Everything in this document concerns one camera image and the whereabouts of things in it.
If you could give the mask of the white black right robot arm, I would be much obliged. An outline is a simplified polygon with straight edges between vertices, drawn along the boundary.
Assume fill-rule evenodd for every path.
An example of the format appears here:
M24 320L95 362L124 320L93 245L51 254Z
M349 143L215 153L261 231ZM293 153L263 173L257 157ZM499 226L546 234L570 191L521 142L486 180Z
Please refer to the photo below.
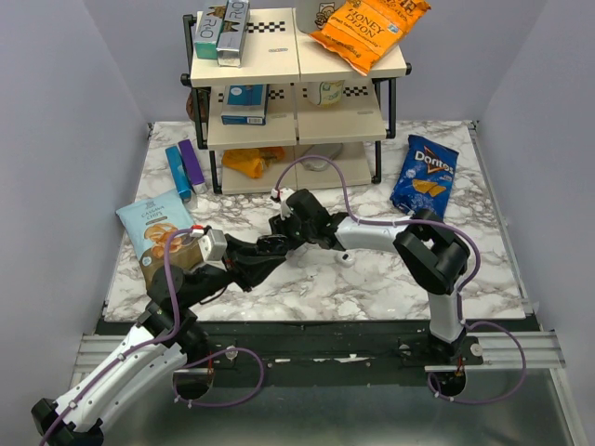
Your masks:
M281 205L270 219L271 231L287 237L294 249L316 244L325 250L364 249L398 255L428 294L430 357L446 364L461 353L466 329L456 286L467 272L470 250L431 211L422 210L395 221L363 220L347 213L330 214L309 190L272 189Z

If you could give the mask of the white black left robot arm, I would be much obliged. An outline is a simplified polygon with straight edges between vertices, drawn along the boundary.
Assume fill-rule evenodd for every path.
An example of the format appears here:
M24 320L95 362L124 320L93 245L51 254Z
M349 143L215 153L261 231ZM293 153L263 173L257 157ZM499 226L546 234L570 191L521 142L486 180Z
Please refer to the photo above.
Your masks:
M32 409L44 445L100 445L111 424L160 378L213 359L193 305L232 283L250 291L285 262L290 242L273 234L254 243L194 226L165 238L150 303L118 346L85 379Z

